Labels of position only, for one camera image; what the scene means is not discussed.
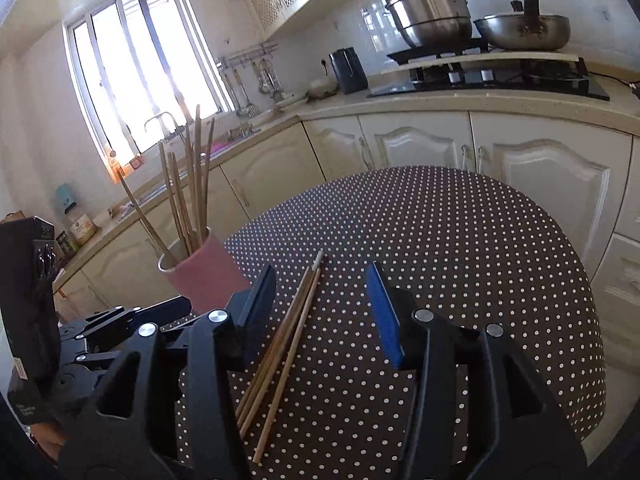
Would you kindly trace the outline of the person left hand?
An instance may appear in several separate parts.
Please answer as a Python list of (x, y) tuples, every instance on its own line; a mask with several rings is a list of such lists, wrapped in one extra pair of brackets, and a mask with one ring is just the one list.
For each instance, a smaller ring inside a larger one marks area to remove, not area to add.
[(52, 424), (52, 422), (40, 422), (30, 426), (30, 432), (40, 448), (47, 453), (47, 456), (57, 462), (62, 447), (67, 440), (63, 429), (58, 425)]

